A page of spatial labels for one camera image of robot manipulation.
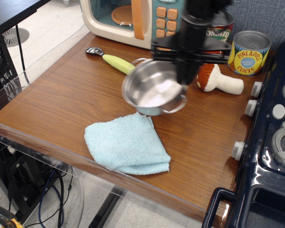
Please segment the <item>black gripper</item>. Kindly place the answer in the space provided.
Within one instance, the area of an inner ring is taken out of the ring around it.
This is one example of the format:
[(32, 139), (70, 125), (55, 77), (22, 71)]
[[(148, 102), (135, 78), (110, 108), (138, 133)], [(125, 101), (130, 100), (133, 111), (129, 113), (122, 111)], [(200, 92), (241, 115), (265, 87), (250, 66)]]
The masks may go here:
[[(176, 34), (154, 40), (153, 59), (176, 63), (179, 84), (191, 84), (200, 63), (224, 64), (228, 61), (231, 45), (206, 35), (210, 23), (210, 20), (182, 18)], [(191, 62), (188, 73), (187, 62)]]

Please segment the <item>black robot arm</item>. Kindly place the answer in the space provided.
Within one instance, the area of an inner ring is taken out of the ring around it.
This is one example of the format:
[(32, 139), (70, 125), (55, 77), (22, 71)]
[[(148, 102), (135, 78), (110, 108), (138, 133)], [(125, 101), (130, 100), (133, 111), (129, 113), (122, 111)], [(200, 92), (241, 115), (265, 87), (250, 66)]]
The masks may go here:
[(206, 31), (215, 14), (229, 4), (229, 0), (187, 0), (180, 30), (153, 41), (153, 59), (172, 62), (179, 84), (190, 84), (202, 64), (227, 63), (231, 45), (207, 36)]

